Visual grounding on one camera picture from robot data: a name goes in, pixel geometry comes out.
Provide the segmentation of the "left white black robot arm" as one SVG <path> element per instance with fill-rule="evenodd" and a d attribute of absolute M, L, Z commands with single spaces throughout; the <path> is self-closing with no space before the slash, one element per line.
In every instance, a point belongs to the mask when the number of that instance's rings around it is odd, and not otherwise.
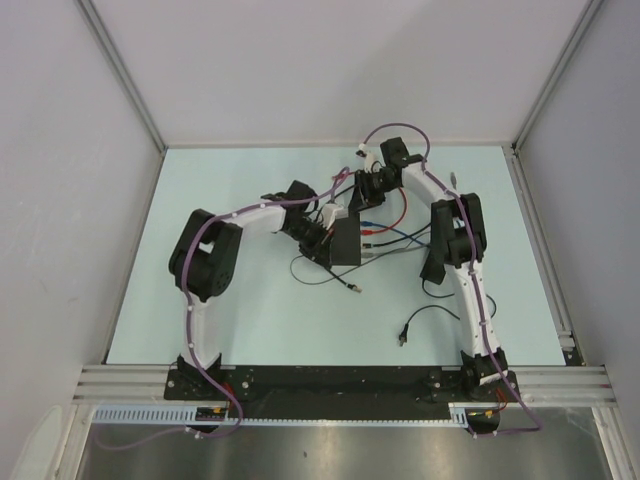
<path fill-rule="evenodd" d="M 320 197 L 308 185 L 295 181 L 285 192 L 267 194 L 258 203 L 231 213 L 191 213 L 169 259 L 169 272 L 186 300 L 184 361 L 192 368 L 186 387 L 197 398 L 214 397 L 220 374 L 222 347 L 214 330 L 216 299 L 231 285 L 242 242 L 256 236 L 284 233 L 298 243 L 303 255 L 326 266 L 335 219 L 315 221 L 308 212 Z"/>

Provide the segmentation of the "black network switch box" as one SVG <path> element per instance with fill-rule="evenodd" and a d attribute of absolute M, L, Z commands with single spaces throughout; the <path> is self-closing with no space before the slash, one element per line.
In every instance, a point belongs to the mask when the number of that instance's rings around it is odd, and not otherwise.
<path fill-rule="evenodd" d="M 333 224 L 330 246 L 332 266 L 355 267 L 361 264 L 360 216 L 337 219 Z"/>

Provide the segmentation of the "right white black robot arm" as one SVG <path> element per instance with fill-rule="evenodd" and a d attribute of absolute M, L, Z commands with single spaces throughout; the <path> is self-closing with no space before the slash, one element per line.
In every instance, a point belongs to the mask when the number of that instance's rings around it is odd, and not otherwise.
<path fill-rule="evenodd" d="M 447 186 L 420 155 L 411 155 L 399 137 L 380 145 L 383 165 L 364 143 L 356 154 L 365 167 L 354 174 L 352 208 L 377 207 L 385 194 L 397 188 L 414 194 L 430 209 L 430 241 L 423 265 L 423 280 L 440 284 L 449 279 L 457 302 L 462 333 L 463 393 L 484 401 L 508 372 L 506 355 L 494 332 L 484 289 L 482 262 L 487 238 L 479 197 L 460 194 Z"/>

